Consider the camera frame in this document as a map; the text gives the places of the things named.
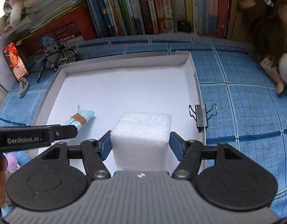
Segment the gray gripper housing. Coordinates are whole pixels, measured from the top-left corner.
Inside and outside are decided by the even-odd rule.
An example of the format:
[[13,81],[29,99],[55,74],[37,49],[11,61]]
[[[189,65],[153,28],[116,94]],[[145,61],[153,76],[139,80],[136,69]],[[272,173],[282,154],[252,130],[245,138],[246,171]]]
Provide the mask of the gray gripper housing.
[[202,199],[187,180],[167,172],[118,171],[95,180],[75,203],[50,212],[15,208],[10,224],[271,224],[268,209],[231,212]]

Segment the brown tape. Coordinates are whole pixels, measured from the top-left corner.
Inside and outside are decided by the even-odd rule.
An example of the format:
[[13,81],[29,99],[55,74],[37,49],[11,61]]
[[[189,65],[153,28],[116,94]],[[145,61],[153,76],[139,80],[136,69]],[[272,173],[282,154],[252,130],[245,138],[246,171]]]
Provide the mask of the brown tape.
[[86,118],[81,116],[80,114],[74,114],[71,118],[75,119],[76,121],[80,122],[81,125],[84,125],[86,123]]

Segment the black binder clip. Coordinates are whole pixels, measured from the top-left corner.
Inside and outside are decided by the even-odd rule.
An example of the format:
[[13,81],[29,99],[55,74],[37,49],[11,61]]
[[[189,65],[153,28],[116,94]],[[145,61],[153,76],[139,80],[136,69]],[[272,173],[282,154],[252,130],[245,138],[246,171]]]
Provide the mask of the black binder clip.
[[[208,113],[215,110],[215,113],[212,113],[209,117],[208,117]],[[202,131],[203,128],[208,128],[209,124],[208,124],[208,120],[212,117],[212,116],[216,116],[218,112],[218,108],[216,104],[213,104],[212,108],[207,111],[207,107],[206,105],[195,105],[195,112],[192,109],[192,106],[189,105],[189,114],[191,117],[193,117],[196,121],[196,126],[198,128],[198,132],[200,133]]]

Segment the phone screen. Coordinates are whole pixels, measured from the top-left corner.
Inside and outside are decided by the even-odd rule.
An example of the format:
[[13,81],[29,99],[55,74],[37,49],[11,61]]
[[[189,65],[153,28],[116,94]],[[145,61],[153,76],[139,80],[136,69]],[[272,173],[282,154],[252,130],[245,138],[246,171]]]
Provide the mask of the phone screen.
[[3,51],[4,57],[8,63],[8,66],[14,73],[18,81],[21,81],[22,78],[28,74],[28,71],[19,55],[19,52],[12,42],[10,43]]

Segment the doll hair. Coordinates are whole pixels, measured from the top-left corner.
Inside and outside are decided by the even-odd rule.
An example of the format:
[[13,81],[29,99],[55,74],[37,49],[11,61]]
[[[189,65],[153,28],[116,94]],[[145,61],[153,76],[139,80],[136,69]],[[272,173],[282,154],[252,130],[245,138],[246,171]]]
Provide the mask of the doll hair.
[[243,12],[243,24],[247,34],[252,36],[258,59],[270,56],[273,66],[286,52],[285,32],[278,17],[280,5],[287,5],[287,0],[271,0],[269,6],[264,0],[256,0],[256,4]]

